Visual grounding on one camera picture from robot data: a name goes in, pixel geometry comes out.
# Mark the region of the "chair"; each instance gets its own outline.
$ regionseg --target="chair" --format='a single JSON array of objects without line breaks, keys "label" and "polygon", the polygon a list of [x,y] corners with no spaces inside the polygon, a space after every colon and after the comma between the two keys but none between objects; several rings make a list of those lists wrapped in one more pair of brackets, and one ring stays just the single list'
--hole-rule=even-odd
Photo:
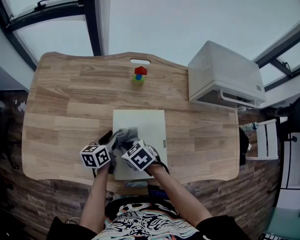
[{"label": "chair", "polygon": [[257,157],[246,157],[246,160],[276,160],[278,159],[278,142],[276,119],[259,123],[256,130],[258,145]]},{"label": "chair", "polygon": [[288,120],[279,126],[280,141],[288,141],[288,135],[291,133],[300,133],[300,97],[290,106],[279,107],[274,116],[288,117]]}]

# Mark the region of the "table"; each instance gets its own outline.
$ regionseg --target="table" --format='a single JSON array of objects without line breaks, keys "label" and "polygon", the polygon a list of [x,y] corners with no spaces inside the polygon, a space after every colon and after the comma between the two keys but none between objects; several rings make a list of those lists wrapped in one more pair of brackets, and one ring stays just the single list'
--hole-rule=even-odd
[{"label": "table", "polygon": [[[134,69],[150,62],[143,86],[132,84]],[[79,151],[112,129],[113,110],[165,110],[169,170],[180,183],[231,180],[239,173],[237,110],[189,102],[187,67],[143,53],[99,57],[45,53],[29,91],[22,132],[26,176],[92,185],[91,169]],[[126,188],[110,175],[107,190],[146,194]]]}]

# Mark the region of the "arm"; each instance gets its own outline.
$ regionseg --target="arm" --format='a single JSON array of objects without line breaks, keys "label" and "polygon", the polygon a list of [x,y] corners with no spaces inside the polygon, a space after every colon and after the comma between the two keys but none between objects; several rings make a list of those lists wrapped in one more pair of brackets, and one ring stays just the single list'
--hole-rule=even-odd
[{"label": "arm", "polygon": [[196,227],[201,221],[213,217],[198,199],[176,181],[166,170],[157,164],[151,164],[147,170],[165,190],[172,204],[181,216]]},{"label": "arm", "polygon": [[104,230],[105,225],[105,200],[109,165],[108,162],[98,169],[80,219],[80,226],[97,234]]}]

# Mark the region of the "white paper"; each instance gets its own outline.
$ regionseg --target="white paper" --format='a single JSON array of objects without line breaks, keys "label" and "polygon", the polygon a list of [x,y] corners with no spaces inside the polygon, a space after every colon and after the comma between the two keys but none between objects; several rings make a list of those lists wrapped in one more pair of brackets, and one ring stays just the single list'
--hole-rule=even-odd
[{"label": "white paper", "polygon": [[[113,111],[113,132],[120,128],[137,127],[138,137],[152,147],[160,156],[161,161],[168,166],[166,144],[166,121],[164,110],[114,110]],[[130,168],[121,158],[121,153],[117,150],[116,168],[114,178],[116,180],[139,180],[150,179],[144,171],[135,171]]]}]

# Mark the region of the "fiducial marker cube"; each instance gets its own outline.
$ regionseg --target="fiducial marker cube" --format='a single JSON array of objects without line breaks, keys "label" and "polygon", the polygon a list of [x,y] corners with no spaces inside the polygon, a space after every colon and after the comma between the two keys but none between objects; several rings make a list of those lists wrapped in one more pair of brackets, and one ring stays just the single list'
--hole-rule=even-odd
[{"label": "fiducial marker cube", "polygon": [[88,145],[80,151],[81,159],[86,167],[101,168],[110,162],[108,149],[105,145]]},{"label": "fiducial marker cube", "polygon": [[140,172],[146,169],[156,159],[152,147],[145,144],[142,139],[123,154],[122,158],[129,167]]}]

